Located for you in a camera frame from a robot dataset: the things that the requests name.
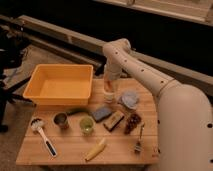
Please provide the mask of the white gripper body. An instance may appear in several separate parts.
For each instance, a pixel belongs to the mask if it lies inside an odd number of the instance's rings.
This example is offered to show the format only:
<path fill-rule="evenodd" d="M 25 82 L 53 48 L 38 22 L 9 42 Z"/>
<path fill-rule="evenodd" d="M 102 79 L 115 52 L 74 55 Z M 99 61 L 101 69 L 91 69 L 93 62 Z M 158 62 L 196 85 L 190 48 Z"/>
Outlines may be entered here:
<path fill-rule="evenodd" d="M 104 66 L 104 90 L 106 92 L 116 92 L 118 87 L 118 79 L 120 78 L 122 69 L 115 67 L 110 68 L 109 66 Z"/>

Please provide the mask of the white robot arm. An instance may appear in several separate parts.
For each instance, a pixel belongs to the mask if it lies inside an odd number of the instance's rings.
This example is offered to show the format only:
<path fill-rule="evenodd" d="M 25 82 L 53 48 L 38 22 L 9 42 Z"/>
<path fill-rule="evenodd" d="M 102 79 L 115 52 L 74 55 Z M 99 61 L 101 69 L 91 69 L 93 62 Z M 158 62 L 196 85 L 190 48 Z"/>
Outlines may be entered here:
<path fill-rule="evenodd" d="M 159 171 L 213 171 L 213 111 L 197 87 L 183 84 L 130 55 L 118 39 L 103 45 L 106 78 L 125 71 L 153 95 L 158 114 Z"/>

